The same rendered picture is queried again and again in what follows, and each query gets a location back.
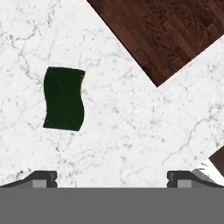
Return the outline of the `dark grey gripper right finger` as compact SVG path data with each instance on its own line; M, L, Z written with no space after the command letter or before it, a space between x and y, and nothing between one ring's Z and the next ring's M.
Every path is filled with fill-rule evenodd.
M202 180L190 171L168 171L167 179L168 188L222 188L222 185Z

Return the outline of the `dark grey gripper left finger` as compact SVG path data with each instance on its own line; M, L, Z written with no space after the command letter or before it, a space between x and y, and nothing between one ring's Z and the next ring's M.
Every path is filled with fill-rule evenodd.
M34 171L22 180L0 185L0 188L57 188L56 171Z

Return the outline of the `dark green sponge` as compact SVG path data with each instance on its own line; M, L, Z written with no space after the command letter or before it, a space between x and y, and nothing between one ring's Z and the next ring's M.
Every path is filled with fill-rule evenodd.
M44 128L79 131L84 121L81 84L85 72L49 66L44 78L46 115Z

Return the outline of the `dark wooden cutting board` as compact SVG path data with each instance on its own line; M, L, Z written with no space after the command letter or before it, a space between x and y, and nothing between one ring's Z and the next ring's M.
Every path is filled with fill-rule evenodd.
M160 86L224 35L224 0L87 0Z

